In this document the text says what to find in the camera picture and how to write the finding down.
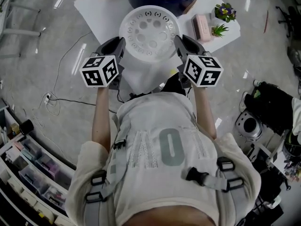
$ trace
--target chair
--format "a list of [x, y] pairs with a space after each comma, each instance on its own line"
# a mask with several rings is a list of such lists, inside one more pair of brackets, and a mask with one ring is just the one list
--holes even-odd
[[294, 7], [288, 7], [288, 13], [285, 13], [280, 7], [276, 7], [282, 13], [284, 20], [279, 20], [278, 23], [286, 23], [288, 34], [286, 35], [288, 38], [291, 37], [293, 33], [294, 36], [301, 37], [300, 26], [301, 26], [301, 16], [298, 14]]

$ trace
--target strap buckle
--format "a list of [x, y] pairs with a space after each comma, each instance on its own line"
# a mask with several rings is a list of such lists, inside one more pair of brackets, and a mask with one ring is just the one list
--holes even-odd
[[205, 178], [209, 175], [208, 172], [198, 172], [196, 168], [191, 168], [187, 174], [187, 181], [196, 181], [200, 186], [205, 186]]
[[234, 171], [235, 169], [233, 161], [224, 156], [217, 159], [217, 166], [221, 171]]
[[224, 193], [227, 193], [228, 191], [232, 191], [238, 188], [244, 187], [244, 180], [241, 177], [234, 178], [234, 179], [228, 179], [227, 180], [227, 189], [223, 190]]
[[117, 141], [114, 143], [113, 149], [116, 150], [117, 148], [118, 150], [120, 150], [122, 146], [126, 147], [126, 143], [127, 143], [126, 140]]
[[94, 202], [105, 202], [107, 199], [103, 198], [100, 192], [96, 193], [88, 193], [86, 194], [86, 203], [94, 203]]
[[107, 172], [105, 170], [100, 170], [99, 172], [97, 172], [91, 177], [91, 185], [97, 186], [97, 185], [104, 184], [106, 177], [107, 177]]

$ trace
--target pink box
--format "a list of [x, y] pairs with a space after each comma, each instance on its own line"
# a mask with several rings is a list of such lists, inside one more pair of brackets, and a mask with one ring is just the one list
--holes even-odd
[[194, 35], [198, 42], [208, 42], [211, 40], [211, 29], [205, 15], [196, 14], [192, 18]]

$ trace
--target electrical outlet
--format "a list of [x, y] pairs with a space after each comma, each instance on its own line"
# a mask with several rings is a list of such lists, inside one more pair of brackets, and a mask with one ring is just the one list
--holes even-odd
[[50, 94], [50, 93], [47, 93], [46, 98], [45, 98], [45, 100], [44, 100], [44, 103], [45, 103], [46, 105], [48, 104], [50, 98], [51, 98], [51, 94]]

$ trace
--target gray floor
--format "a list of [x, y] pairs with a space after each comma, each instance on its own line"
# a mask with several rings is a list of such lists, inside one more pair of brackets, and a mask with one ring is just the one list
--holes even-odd
[[[99, 43], [92, 33], [81, 38], [62, 59], [58, 71], [62, 56], [79, 37], [90, 31], [73, 6], [74, 0], [62, 0], [61, 3], [59, 0], [16, 1], [40, 8], [41, 12], [37, 15], [15, 8], [11, 26], [42, 31], [42, 36], [2, 37], [0, 54], [22, 53], [20, 58], [0, 60], [0, 77], [4, 81], [2, 97], [10, 106], [15, 105], [15, 113], [20, 120], [31, 119], [36, 123], [35, 133], [41, 141], [61, 154], [58, 145], [66, 159], [76, 163], [81, 144], [91, 138], [94, 107], [61, 101], [60, 107], [59, 104], [48, 106], [51, 113], [59, 113], [54, 116], [40, 102], [47, 91], [55, 89], [58, 98], [94, 103], [96, 89], [85, 87], [76, 68]], [[285, 92], [298, 96], [298, 80], [286, 56], [288, 41], [285, 28], [277, 22], [281, 16], [275, 6], [283, 6], [281, 0], [249, 0], [249, 6], [248, 0], [224, 1], [230, 2], [238, 11], [241, 38], [213, 53], [224, 66], [218, 86], [208, 89], [214, 119], [220, 122], [219, 136], [233, 131], [242, 93], [252, 90], [254, 78], [277, 84]], [[268, 10], [269, 23], [264, 34]], [[126, 99], [129, 92], [122, 89], [121, 96]], [[120, 105], [116, 93], [110, 91], [110, 108], [117, 110]]]

